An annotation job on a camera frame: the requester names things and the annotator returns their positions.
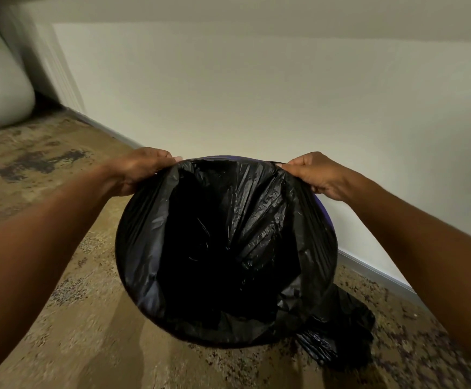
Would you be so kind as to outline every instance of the floor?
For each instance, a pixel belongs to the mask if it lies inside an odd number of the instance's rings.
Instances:
[[[0,220],[81,170],[129,148],[64,111],[0,130]],[[471,387],[471,362],[426,311],[339,267],[336,282],[375,313],[375,363],[320,369],[294,342],[214,350],[146,320],[123,291],[113,247],[128,198],[112,199],[29,333],[0,367],[0,388]]]

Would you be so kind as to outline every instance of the trash bag opening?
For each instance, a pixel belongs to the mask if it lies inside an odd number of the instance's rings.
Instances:
[[[291,190],[265,163],[241,183],[245,166],[255,163],[178,167],[157,274],[167,319],[217,329],[226,313],[271,324],[277,295],[300,274]]]

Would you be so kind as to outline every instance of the baseboard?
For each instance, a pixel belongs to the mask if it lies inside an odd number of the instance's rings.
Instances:
[[[140,143],[137,143],[136,141],[122,134],[119,134],[118,132],[112,130],[111,128],[108,128],[105,125],[98,123],[95,120],[90,119],[89,117],[83,115],[82,113],[79,113],[70,108],[67,108],[67,110],[71,115],[76,117],[78,120],[86,124],[90,124],[91,126],[99,130],[102,130],[109,136],[116,138],[117,140],[131,146],[132,148],[142,147]],[[361,274],[363,277],[371,281],[374,281],[375,283],[380,284],[381,286],[387,288],[390,292],[399,296],[400,298],[408,300],[418,306],[426,308],[424,303],[421,301],[419,296],[415,293],[415,291],[412,288],[390,277],[389,275],[386,275],[380,272],[379,270],[367,265],[366,263],[359,261],[357,258],[353,257],[352,255],[344,253],[343,251],[339,251],[338,252],[338,264],[342,264],[345,267],[351,270],[354,270],[356,273]]]
[[[380,272],[378,269],[367,265],[352,255],[344,253],[343,251],[338,251],[338,264],[342,264],[343,266],[354,270],[356,273],[361,274],[366,279],[378,283],[396,296],[428,309],[412,287],[383,272]]]

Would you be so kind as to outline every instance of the person's left arm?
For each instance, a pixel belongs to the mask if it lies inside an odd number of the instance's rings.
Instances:
[[[134,150],[0,223],[0,364],[41,312],[109,198],[132,194],[138,182],[175,163],[165,150]]]

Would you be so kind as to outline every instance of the hand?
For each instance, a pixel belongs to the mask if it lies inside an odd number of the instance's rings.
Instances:
[[[173,157],[166,150],[142,147],[107,162],[103,167],[115,181],[113,196],[128,196],[135,193],[139,182],[181,160],[181,157]]]
[[[279,166],[311,185],[314,193],[324,194],[336,201],[343,200],[349,177],[355,174],[319,151],[299,156]]]

